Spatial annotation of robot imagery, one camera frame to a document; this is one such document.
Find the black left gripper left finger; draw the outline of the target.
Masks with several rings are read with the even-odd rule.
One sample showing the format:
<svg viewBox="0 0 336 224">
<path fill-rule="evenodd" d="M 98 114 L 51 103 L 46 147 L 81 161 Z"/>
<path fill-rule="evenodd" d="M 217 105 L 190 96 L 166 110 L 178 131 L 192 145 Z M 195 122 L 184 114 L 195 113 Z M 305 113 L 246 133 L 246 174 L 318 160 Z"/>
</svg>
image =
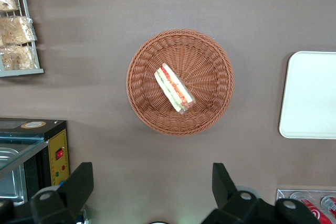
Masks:
<svg viewBox="0 0 336 224">
<path fill-rule="evenodd" d="M 92 163 L 83 162 L 62 185 L 44 188 L 32 198 L 34 223 L 76 223 L 93 188 Z"/>
</svg>

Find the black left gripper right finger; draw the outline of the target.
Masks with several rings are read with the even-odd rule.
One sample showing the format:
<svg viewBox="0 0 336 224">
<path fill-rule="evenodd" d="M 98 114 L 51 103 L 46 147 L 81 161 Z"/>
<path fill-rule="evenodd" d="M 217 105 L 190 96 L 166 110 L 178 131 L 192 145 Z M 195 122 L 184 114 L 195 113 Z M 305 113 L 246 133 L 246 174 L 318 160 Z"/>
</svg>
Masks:
<svg viewBox="0 0 336 224">
<path fill-rule="evenodd" d="M 275 207 L 237 189 L 222 163 L 213 164 L 212 192 L 217 208 L 202 223 L 278 223 Z"/>
</svg>

